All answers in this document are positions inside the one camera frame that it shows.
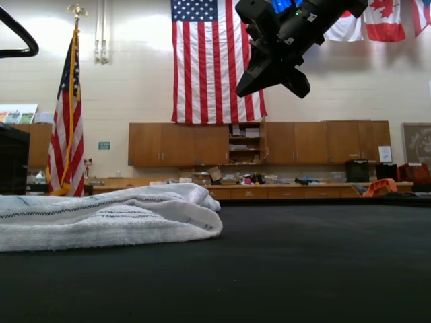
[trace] small figurine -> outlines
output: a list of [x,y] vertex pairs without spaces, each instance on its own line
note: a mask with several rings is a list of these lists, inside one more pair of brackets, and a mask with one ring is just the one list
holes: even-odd
[[84,165],[86,166],[86,170],[84,172],[84,178],[88,179],[88,173],[90,172],[90,166],[93,164],[93,159],[90,158],[89,160],[84,159]]

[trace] folded towel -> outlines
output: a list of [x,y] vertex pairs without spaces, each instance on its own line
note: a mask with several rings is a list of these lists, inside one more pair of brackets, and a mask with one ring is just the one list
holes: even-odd
[[194,184],[67,198],[0,196],[0,251],[62,250],[216,237],[220,204]]

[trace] exit sign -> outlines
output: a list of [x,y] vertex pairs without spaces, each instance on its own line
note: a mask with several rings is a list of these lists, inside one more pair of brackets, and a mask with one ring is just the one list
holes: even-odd
[[99,150],[110,150],[110,141],[99,142]]

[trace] black mat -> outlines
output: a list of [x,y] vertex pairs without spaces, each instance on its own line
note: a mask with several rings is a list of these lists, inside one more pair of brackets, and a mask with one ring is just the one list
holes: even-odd
[[0,322],[431,319],[430,209],[225,207],[221,218],[216,240],[0,254]]

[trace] gold flagpole finial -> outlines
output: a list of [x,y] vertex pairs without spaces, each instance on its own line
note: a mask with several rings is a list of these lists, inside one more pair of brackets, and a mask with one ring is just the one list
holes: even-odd
[[88,12],[87,10],[85,10],[83,7],[81,7],[80,5],[71,5],[68,9],[68,12],[73,12],[75,14],[75,20],[78,23],[78,21],[84,17],[87,18],[88,17]]

